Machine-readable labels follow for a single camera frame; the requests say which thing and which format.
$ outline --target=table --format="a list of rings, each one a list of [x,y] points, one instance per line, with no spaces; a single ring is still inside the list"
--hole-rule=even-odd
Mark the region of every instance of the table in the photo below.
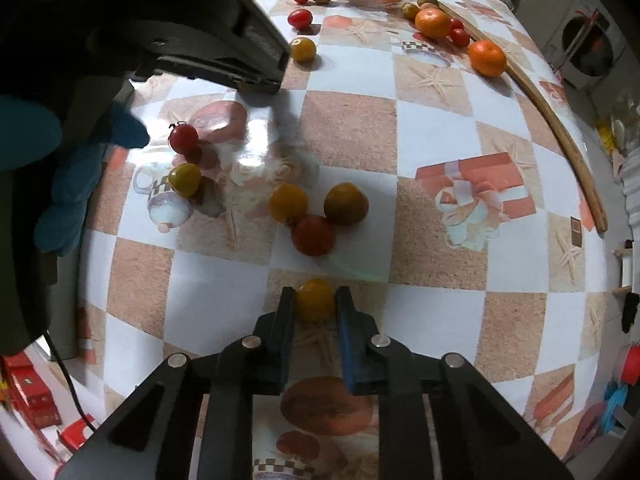
[[[517,60],[585,155],[562,86],[508,8],[498,0],[441,1]],[[257,2],[287,40],[295,37],[286,22],[293,0]],[[333,287],[349,285],[356,307],[413,351],[461,353],[564,456],[594,402],[606,265],[603,241],[551,130],[507,76],[481,78],[461,50],[446,40],[423,41],[396,13],[338,0],[308,8],[318,59],[311,67],[290,64],[276,96],[173,75],[136,87],[132,110],[151,145],[105,174],[82,244],[83,358],[104,388],[106,413],[169,354],[220,351],[275,308],[283,286],[324,277]],[[263,157],[257,166],[232,156],[245,114],[252,150]],[[156,169],[171,166],[168,124],[177,120],[224,126],[218,151],[226,169],[208,166],[204,174],[225,184],[226,211],[215,218],[215,207],[195,211],[171,228],[175,208],[160,208],[159,227],[146,212],[146,194],[134,187],[144,176],[134,174],[154,162]],[[485,156],[491,181],[504,163],[503,155],[491,155],[504,152],[530,209],[514,218],[504,211],[467,218],[492,199],[481,182],[456,176],[468,162],[452,161]],[[445,162],[435,171],[457,179],[453,188],[466,182],[471,197],[455,190],[430,196],[416,180],[418,168]],[[284,180],[301,182],[318,214],[332,186],[353,182],[369,198],[369,214],[338,231],[329,255],[303,256],[264,208]],[[298,327],[290,402],[255,403],[256,478],[278,471],[278,478],[376,478],[376,401],[350,405],[335,393],[330,377],[339,374],[335,329]],[[317,402],[318,392],[330,392],[326,402]],[[315,417],[320,426],[309,422]]]

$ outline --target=tablecloth print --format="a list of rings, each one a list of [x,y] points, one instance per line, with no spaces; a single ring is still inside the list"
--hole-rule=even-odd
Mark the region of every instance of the tablecloth print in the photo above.
[[[508,8],[441,1],[521,64],[585,153],[562,87]],[[295,37],[286,22],[292,0],[257,2],[288,40]],[[321,161],[308,190],[312,212],[321,213],[331,186],[349,181],[369,196],[367,219],[338,235],[332,260],[320,262],[296,253],[287,230],[269,218],[246,221],[234,246],[224,216],[195,213],[160,234],[146,197],[132,188],[142,160],[132,152],[94,194],[82,245],[82,337],[95,341],[87,367],[104,387],[106,411],[172,352],[221,350],[275,308],[282,286],[322,276],[349,285],[356,307],[413,351],[460,352],[564,456],[589,405],[606,268],[603,241],[551,130],[507,76],[478,77],[458,49],[425,43],[395,13],[309,8],[321,62],[312,70],[292,63],[280,93],[263,104]],[[409,54],[403,41],[423,46],[424,56]],[[169,122],[220,100],[243,102],[222,86],[165,74],[136,87],[132,110],[162,144]],[[510,154],[536,212],[501,224],[481,251],[454,250],[416,170],[500,152]],[[571,217],[582,223],[581,247],[572,243]],[[339,375],[334,344],[331,327],[299,327],[296,351],[313,355],[317,368],[294,361],[290,386]],[[285,420],[281,401],[257,399],[257,416],[271,423],[255,437],[256,472],[376,478],[374,399],[353,410],[355,426],[342,428],[357,430],[350,437],[314,435],[304,421]]]

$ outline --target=white appliance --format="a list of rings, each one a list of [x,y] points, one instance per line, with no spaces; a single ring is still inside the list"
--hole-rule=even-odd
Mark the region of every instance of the white appliance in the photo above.
[[[562,76],[583,89],[606,76],[624,48],[624,36],[598,0],[573,0],[543,54],[552,66],[562,64]]]

